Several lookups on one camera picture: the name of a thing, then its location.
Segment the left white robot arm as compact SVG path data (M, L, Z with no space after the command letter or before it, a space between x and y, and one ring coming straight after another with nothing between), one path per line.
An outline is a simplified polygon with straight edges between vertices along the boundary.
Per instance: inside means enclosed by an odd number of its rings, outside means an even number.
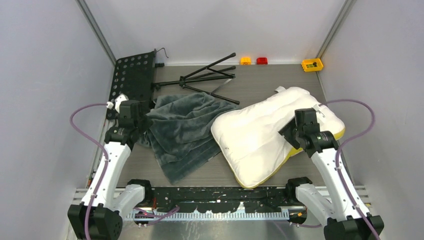
M79 240L117 240L124 226L124 219L139 204L148 207L153 193L147 190L147 180L131 180L124 191L115 196L115 190L123 167L131 155L140 135L151 125L141 101L120 94L113 102L103 103L114 109L118 118L116 126L110 127L104 143L87 135L74 124L77 109L70 118L70 125L83 137L96 144L102 151L97 173L79 204L70 205L67 216Z

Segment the white yellow black pillow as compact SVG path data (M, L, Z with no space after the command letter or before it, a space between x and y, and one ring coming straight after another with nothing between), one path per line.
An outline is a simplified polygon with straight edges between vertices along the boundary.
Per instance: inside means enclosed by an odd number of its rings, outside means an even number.
M218 116L211 134L237 182L253 189L266 182L292 156L295 149L278 132L294 117L295 110L314 108L322 131L336 140L345 133L345 124L309 91L300 87L278 87L267 99Z

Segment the grey fluffy pillowcase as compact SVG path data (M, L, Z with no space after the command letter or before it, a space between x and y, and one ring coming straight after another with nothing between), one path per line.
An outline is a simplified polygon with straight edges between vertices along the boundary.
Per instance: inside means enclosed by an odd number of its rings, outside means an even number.
M138 144L152 149L164 176L174 185L221 152L212 124L238 108L206 93L160 95L147 113L152 125Z

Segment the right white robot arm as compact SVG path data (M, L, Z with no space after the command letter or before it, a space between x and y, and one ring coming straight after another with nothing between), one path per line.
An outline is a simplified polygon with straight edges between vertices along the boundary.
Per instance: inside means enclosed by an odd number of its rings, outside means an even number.
M305 205L323 226L327 240L380 239L384 222L379 215L372 215L360 198L340 160L341 146L330 131L320 129L316 110L295 110L279 134L307 153L329 194L325 198L307 177L291 178L285 185L287 202Z

